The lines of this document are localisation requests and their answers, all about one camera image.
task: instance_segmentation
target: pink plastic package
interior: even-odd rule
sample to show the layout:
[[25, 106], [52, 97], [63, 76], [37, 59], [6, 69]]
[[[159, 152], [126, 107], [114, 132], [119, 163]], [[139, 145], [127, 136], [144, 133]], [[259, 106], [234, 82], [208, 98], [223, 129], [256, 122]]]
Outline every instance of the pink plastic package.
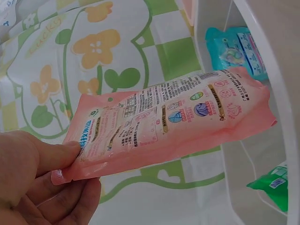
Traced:
[[64, 142], [82, 150], [55, 185], [169, 161], [244, 139], [276, 123], [270, 92], [243, 67], [135, 92], [82, 95]]

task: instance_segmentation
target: orange flower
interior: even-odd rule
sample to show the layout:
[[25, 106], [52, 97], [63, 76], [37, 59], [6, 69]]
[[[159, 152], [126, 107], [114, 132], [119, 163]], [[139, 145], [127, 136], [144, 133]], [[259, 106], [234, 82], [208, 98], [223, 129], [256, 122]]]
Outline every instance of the orange flower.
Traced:
[[56, 95], [60, 91], [60, 81], [52, 78], [52, 68], [46, 65], [42, 68], [40, 82], [30, 84], [32, 95], [37, 97], [38, 103], [45, 104], [51, 95]]
[[91, 23], [96, 23], [104, 20], [107, 15], [112, 12], [111, 7], [113, 7], [113, 3], [111, 1], [94, 7], [87, 7], [85, 12], [88, 14], [88, 21]]
[[89, 82], [80, 81], [78, 83], [78, 90], [82, 94], [97, 95], [98, 88], [99, 80], [97, 78], [92, 78]]
[[103, 64], [110, 64], [113, 60], [111, 48], [119, 42], [120, 35], [116, 30], [104, 30], [78, 40], [73, 45], [72, 51], [75, 54], [84, 54], [81, 64], [85, 69], [91, 69], [99, 61]]

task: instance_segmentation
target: green package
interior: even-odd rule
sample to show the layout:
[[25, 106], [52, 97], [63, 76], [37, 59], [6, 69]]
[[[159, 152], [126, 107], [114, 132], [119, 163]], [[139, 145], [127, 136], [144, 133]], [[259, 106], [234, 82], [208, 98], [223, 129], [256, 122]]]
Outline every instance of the green package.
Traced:
[[288, 209], [288, 190], [287, 190], [287, 165], [286, 162], [278, 165], [275, 169], [259, 179], [248, 184], [247, 187], [254, 190], [263, 190], [283, 211]]

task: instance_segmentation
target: hand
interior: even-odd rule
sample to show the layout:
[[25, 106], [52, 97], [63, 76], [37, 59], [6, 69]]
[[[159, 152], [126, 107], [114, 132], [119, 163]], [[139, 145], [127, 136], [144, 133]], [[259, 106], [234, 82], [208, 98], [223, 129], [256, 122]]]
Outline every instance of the hand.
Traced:
[[95, 212], [98, 179], [54, 186], [51, 170], [69, 166], [79, 143], [50, 145], [23, 131], [0, 134], [0, 224], [87, 225]]

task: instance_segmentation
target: product package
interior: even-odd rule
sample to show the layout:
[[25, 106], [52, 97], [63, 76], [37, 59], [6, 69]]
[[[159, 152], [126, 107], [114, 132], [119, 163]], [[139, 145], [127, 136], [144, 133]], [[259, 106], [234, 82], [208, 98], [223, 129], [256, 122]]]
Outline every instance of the product package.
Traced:
[[254, 190], [263, 190], [283, 211], [288, 210], [288, 178], [286, 162], [247, 185]]
[[82, 151], [55, 185], [169, 161], [244, 139], [276, 123], [270, 92], [243, 67], [136, 92], [82, 95], [64, 142]]
[[247, 27], [231, 27], [226, 32], [209, 28], [205, 39], [214, 70], [243, 66], [256, 80], [268, 78], [266, 67]]

